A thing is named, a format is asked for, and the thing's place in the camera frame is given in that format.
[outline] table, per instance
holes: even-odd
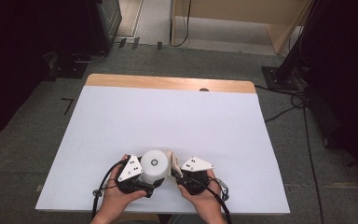
[[[80,94],[36,209],[90,211],[110,166],[151,149],[215,164],[232,214],[290,212],[253,83],[101,74]],[[126,211],[195,213],[170,177]]]
[[[312,0],[192,0],[190,17],[223,21],[265,23],[269,39],[279,54],[310,11]],[[187,17],[189,0],[172,0],[171,44],[175,45],[175,17]]]

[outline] white cylinder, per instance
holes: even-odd
[[[141,158],[141,165],[144,169],[142,177],[148,184],[153,184],[156,180],[165,178],[170,169],[167,155],[160,150],[146,152]]]

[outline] gray carpet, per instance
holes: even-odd
[[[91,63],[83,79],[42,82],[0,132],[0,223],[89,223],[89,213],[45,213],[34,210],[39,192],[60,146],[76,99],[92,73],[249,80],[265,86],[260,67],[279,66],[283,58],[197,49],[139,46],[111,52]],[[257,90],[263,116],[290,108],[290,97]],[[69,104],[62,98],[75,99]],[[324,223],[358,223],[358,166],[341,150],[323,146],[316,118],[307,109],[310,147]],[[291,214],[278,217],[233,216],[234,223],[322,223],[307,148],[303,111],[296,109],[267,124],[280,165]]]

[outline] hand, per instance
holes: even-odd
[[[121,159],[122,161],[127,159],[127,155]],[[111,188],[116,185],[114,178],[117,175],[118,169],[121,165],[113,169],[107,181],[106,188],[103,192],[103,204],[100,211],[95,218],[91,221],[91,224],[97,223],[111,223],[126,209],[126,207],[133,201],[146,196],[146,192],[143,190],[135,191],[131,194],[122,193],[118,188]]]
[[[207,175],[215,178],[212,170],[208,170]],[[208,187],[217,195],[220,195],[220,187],[215,181],[211,181]],[[178,185],[178,188],[182,192],[182,196],[194,205],[197,213],[208,224],[226,223],[221,214],[220,203],[211,192],[205,190],[201,194],[190,195],[182,185]]]

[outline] white board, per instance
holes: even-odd
[[[232,214],[290,212],[255,93],[93,86],[80,94],[36,209],[90,211],[107,170],[152,149],[172,150],[181,164],[197,156],[215,165]],[[126,211],[195,213],[173,179]]]

